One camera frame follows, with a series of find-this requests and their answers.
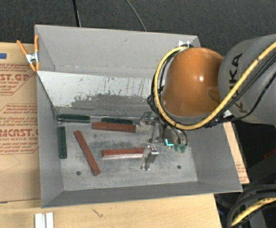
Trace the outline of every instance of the cardboard box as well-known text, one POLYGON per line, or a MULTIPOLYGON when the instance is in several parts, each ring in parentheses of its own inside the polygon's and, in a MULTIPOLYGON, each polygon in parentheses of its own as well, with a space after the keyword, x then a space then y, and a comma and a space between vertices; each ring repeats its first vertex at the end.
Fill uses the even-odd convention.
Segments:
POLYGON ((38 199, 36 74, 16 43, 0 43, 0 53, 0 202, 38 199))
POLYGON ((150 110, 145 99, 161 58, 181 41, 200 46, 196 36, 39 25, 35 29, 40 42, 37 96, 43 207, 241 191, 223 125, 188 132, 191 148, 185 154, 162 148, 153 170, 143 172, 139 162, 108 164, 100 153, 103 148, 137 147, 149 139, 150 129, 131 135, 93 130, 92 123, 65 123, 68 158, 59 158, 59 113, 141 117, 150 110), (110 85, 109 79, 116 83, 110 85), (75 130, 82 131, 101 174, 92 174, 75 130))

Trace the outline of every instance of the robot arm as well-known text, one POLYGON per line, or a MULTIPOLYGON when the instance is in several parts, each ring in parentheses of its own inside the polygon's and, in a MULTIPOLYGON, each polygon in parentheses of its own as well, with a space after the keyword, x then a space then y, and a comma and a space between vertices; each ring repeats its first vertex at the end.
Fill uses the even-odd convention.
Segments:
POLYGON ((171 50, 154 75, 149 104, 181 130, 238 119, 276 124, 276 35, 243 41, 225 58, 205 48, 171 50))

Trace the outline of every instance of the yellow cable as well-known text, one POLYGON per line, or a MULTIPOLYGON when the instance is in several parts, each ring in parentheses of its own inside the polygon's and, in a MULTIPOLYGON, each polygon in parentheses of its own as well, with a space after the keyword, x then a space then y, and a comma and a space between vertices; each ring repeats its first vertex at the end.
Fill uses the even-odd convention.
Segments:
POLYGON ((236 218, 232 221, 232 226, 237 225, 239 222, 241 222, 246 216, 253 213, 255 210, 259 209, 260 207, 275 202, 276 198, 265 198, 261 199, 258 202, 252 204, 249 206, 246 210, 242 211, 240 214, 236 216, 236 218))
POLYGON ((175 126, 178 129, 181 130, 193 130, 202 127, 203 125, 207 124, 210 120, 212 120, 218 113, 221 111, 221 109, 228 103, 228 101, 232 98, 232 96, 236 93, 236 91, 239 89, 239 87, 242 85, 244 80, 248 77, 248 75, 252 72, 252 70, 257 66, 258 62, 262 60, 265 56, 267 56, 273 49, 276 48, 276 41, 270 45, 266 50, 264 50, 263 53, 260 54, 258 58, 256 58, 252 64, 247 68, 247 70, 244 72, 242 77, 238 80, 238 82, 235 84, 235 86, 230 90, 230 92, 227 94, 227 96, 223 99, 223 101, 219 104, 219 106, 205 119, 200 121, 199 123, 193 124, 193 125, 182 125, 180 123, 175 122, 173 119, 171 119, 163 110, 161 106, 161 102, 158 95, 158 78, 160 74, 160 70, 164 64, 164 62, 167 60, 169 56, 171 56, 174 52, 187 49, 187 47, 177 47, 168 52, 160 61, 158 68, 155 72, 155 78, 154 78, 154 95, 155 95, 155 103, 158 107, 159 112, 163 116, 163 118, 170 123, 171 125, 175 126))

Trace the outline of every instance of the cable bundle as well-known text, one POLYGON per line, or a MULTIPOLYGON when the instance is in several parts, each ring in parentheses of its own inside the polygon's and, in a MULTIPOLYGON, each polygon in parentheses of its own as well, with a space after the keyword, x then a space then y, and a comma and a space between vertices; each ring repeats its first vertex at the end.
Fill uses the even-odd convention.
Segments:
POLYGON ((235 205, 230 209, 227 228, 235 228, 246 223, 258 212, 276 207, 276 184, 263 184, 246 189, 237 199, 235 205), (242 212, 239 209, 247 206, 242 212))

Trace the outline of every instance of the wooden table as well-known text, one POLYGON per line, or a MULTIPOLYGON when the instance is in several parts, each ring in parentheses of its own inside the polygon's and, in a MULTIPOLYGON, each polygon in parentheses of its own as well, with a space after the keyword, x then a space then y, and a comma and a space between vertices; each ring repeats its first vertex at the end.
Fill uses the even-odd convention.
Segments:
MULTIPOLYGON (((10 43, 0 43, 0 51, 6 50, 10 45, 10 43)), ((232 125, 225 123, 224 128, 241 183, 247 183, 247 173, 232 125)), ((39 199, 12 201, 0 203, 0 228, 33 227, 34 214, 46 212, 54 213, 55 228, 138 228, 145 226, 221 228, 215 199, 212 194, 49 209, 41 209, 39 199)))

